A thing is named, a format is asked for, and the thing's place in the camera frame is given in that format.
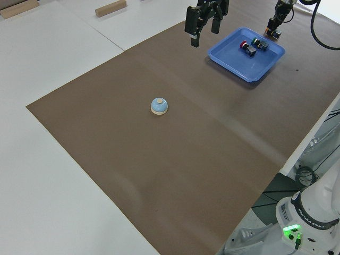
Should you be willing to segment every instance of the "brown paper sheet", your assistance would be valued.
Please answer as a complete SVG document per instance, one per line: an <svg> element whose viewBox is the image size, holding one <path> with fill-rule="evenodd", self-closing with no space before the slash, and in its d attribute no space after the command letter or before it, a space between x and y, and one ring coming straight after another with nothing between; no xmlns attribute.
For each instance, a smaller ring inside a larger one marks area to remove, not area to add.
<svg viewBox="0 0 340 255"><path fill-rule="evenodd" d="M286 54L259 82L207 57L238 27L264 31L274 5L231 1L199 48L180 23L28 106L162 255L215 254L339 92L339 53L297 10L281 27ZM340 41L338 25L317 23ZM151 113L155 97L168 113Z"/></svg>

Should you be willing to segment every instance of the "blue tray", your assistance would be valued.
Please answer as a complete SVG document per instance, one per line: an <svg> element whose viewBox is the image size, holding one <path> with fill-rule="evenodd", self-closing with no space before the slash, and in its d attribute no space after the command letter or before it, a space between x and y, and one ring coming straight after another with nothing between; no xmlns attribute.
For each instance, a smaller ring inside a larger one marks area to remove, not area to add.
<svg viewBox="0 0 340 255"><path fill-rule="evenodd" d="M240 48L244 40L251 44L254 37L269 43L266 51L257 49L250 57ZM285 49L249 28L236 29L210 50L208 55L216 63L247 82L258 81L284 54Z"/></svg>

